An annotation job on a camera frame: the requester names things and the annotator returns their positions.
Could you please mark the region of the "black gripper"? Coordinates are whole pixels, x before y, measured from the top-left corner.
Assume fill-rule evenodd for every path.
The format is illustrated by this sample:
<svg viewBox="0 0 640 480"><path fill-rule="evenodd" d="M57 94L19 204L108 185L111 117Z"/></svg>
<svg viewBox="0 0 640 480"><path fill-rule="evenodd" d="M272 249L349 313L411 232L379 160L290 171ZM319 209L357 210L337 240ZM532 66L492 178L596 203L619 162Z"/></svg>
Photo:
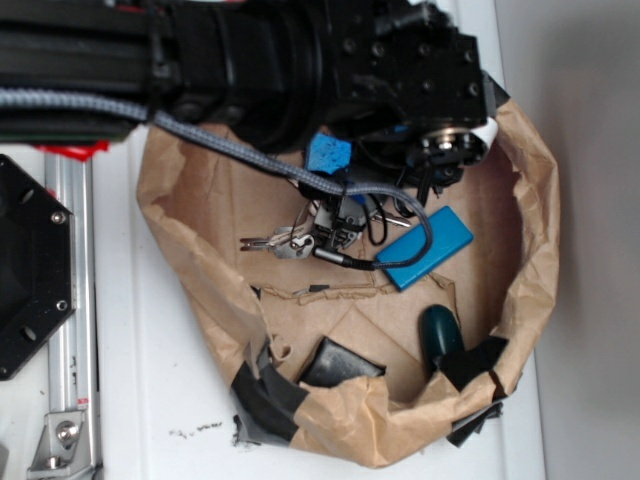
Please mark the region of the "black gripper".
<svg viewBox="0 0 640 480"><path fill-rule="evenodd" d="M477 40L432 2L327 2L335 90L324 121L370 162L474 165L488 148Z"/></svg>

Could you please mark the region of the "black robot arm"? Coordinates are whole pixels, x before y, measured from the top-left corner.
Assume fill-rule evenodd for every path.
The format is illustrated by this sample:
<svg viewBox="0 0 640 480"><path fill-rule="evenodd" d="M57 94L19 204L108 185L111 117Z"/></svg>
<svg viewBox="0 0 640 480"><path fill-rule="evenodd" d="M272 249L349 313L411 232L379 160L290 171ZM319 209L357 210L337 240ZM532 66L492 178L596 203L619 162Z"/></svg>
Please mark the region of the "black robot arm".
<svg viewBox="0 0 640 480"><path fill-rule="evenodd" d="M429 1L5 1L1 84L223 124L268 154L321 128L397 165L489 148L477 42Z"/></svg>

